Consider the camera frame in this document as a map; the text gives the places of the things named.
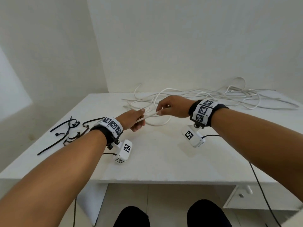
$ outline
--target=white cable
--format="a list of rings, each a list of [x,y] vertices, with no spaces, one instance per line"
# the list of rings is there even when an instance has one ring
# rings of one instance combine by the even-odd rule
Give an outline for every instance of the white cable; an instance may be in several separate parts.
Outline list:
[[[294,110],[294,109],[297,109],[299,108],[299,106],[295,103],[292,103],[292,102],[289,102],[289,101],[286,101],[286,100],[282,100],[280,98],[272,98],[272,97],[269,97],[269,96],[265,96],[265,95],[262,95],[260,94],[261,91],[265,91],[265,90],[270,90],[270,89],[248,89],[246,90],[245,87],[246,87],[246,81],[243,77],[236,77],[234,78],[231,82],[233,82],[235,79],[241,79],[244,81],[244,87],[243,88],[239,88],[239,87],[236,87],[236,86],[233,86],[232,84],[229,84],[229,85],[224,85],[222,86],[221,88],[219,88],[218,90],[216,91],[211,91],[211,90],[208,90],[208,89],[203,89],[203,88],[198,88],[198,89],[193,89],[193,90],[188,90],[188,91],[183,91],[183,90],[179,90],[179,89],[175,89],[175,88],[165,88],[163,89],[162,91],[158,92],[158,93],[154,93],[152,95],[147,95],[143,98],[140,98],[136,95],[136,91],[138,90],[138,88],[142,85],[142,84],[139,84],[135,91],[134,91],[134,98],[135,99],[122,99],[122,100],[125,100],[127,101],[127,104],[126,107],[127,110],[137,110],[137,109],[140,109],[142,107],[138,107],[138,106],[135,106],[134,104],[135,103],[138,103],[138,102],[146,102],[146,103],[149,103],[145,108],[146,112],[145,112],[145,117],[142,118],[142,119],[139,119],[138,121],[142,121],[144,119],[147,119],[149,117],[158,117],[157,113],[154,112],[150,115],[146,115],[147,113],[151,112],[151,111],[154,111],[156,110],[157,108],[157,105],[159,102],[157,102],[158,98],[159,97],[166,97],[166,96],[170,96],[170,95],[175,95],[173,93],[168,93],[168,92],[165,92],[167,90],[173,90],[175,92],[181,92],[180,94],[178,94],[179,96],[182,96],[182,97],[185,97],[185,98],[190,98],[190,99],[194,99],[194,100],[198,100],[198,99],[223,99],[223,100],[228,100],[228,101],[232,101],[234,102],[233,104],[228,104],[228,103],[225,103],[226,106],[229,106],[229,107],[232,107],[232,106],[237,106],[237,105],[241,105],[249,110],[253,110],[257,107],[260,107],[260,108],[265,108],[265,109],[272,109],[272,110]],[[261,101],[262,100],[274,100],[274,101],[280,101],[280,102],[283,102],[283,103],[288,103],[294,107],[265,107],[265,106],[261,106]],[[253,104],[253,103],[248,103],[246,102],[246,100],[256,100],[256,104]],[[147,124],[151,125],[151,126],[163,126],[165,124],[167,124],[169,121],[170,121],[171,117],[168,118],[167,121],[165,121],[164,123],[160,123],[160,124],[153,124],[153,123],[150,123],[150,122],[147,122]]]

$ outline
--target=floor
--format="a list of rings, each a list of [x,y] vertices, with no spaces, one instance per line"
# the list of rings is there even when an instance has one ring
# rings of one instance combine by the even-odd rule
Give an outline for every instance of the floor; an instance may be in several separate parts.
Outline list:
[[[187,226],[186,214],[199,199],[220,202],[213,186],[109,184],[100,210],[97,227],[112,227],[123,208],[137,206],[149,216],[151,227]],[[266,227],[255,210],[223,210],[233,227]],[[74,204],[64,215],[60,227],[72,227]],[[79,206],[76,207],[76,227],[92,226]]]

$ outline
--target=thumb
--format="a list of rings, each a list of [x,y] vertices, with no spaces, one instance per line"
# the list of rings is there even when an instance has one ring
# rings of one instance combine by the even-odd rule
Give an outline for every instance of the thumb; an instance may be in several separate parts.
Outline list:
[[[162,110],[158,111],[157,114],[160,115],[160,116],[172,115],[172,108],[168,107],[168,108],[162,109]]]
[[[142,108],[138,111],[136,111],[136,117],[139,118],[140,116],[142,116],[145,113],[145,109]]]

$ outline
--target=white table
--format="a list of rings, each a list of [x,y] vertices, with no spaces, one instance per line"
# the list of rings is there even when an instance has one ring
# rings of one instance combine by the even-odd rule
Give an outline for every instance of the white table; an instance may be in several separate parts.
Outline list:
[[[274,91],[268,91],[267,94],[288,99]],[[69,137],[73,137],[77,131],[85,130],[82,127],[82,123],[85,121],[106,115],[118,116],[125,112],[123,105],[126,105],[126,102],[121,98],[133,99],[133,94],[89,94],[53,127],[69,120],[72,116],[81,122],[78,127],[71,129]],[[268,110],[262,108],[248,110],[242,106],[236,106],[231,107],[231,109],[303,133],[302,108],[297,110]],[[162,119],[166,120],[166,116],[154,121],[160,122]],[[192,124],[192,122],[188,118],[173,117],[165,126],[146,125],[136,133],[131,130],[124,131],[120,140],[129,139],[133,143],[129,160],[120,165],[112,160],[111,155],[102,156],[89,183],[78,196],[79,204],[88,214],[93,225],[96,223],[108,183],[239,185],[256,182],[248,161],[221,137],[207,137],[205,144],[197,149],[193,148],[181,134],[181,128],[186,124]],[[66,132],[67,127],[67,124],[65,124],[52,133],[46,132],[0,173],[0,179],[21,179],[41,161],[62,148],[63,144],[60,143],[37,156],[37,153],[41,150],[60,139],[60,136],[56,137],[54,135],[55,133]],[[200,130],[200,133],[202,135],[216,134],[209,127]],[[262,183],[277,183],[257,168],[256,174]]]

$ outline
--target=person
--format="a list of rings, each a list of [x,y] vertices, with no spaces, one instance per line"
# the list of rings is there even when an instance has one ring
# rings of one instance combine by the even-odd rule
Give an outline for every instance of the person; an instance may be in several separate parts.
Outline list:
[[[159,115],[186,118],[194,103],[180,96],[168,96],[159,102],[157,111]],[[124,130],[135,132],[145,125],[144,120],[136,122],[144,112],[131,110],[116,120]],[[210,122],[237,152],[303,202],[302,134],[227,108],[216,110]],[[104,133],[95,129],[41,162],[0,201],[0,226],[58,226],[90,179],[106,144]],[[222,210],[207,200],[196,202],[187,213],[188,226],[199,225],[201,219],[205,225],[231,226]],[[127,207],[114,226],[127,224],[149,226],[148,216],[136,207]]]

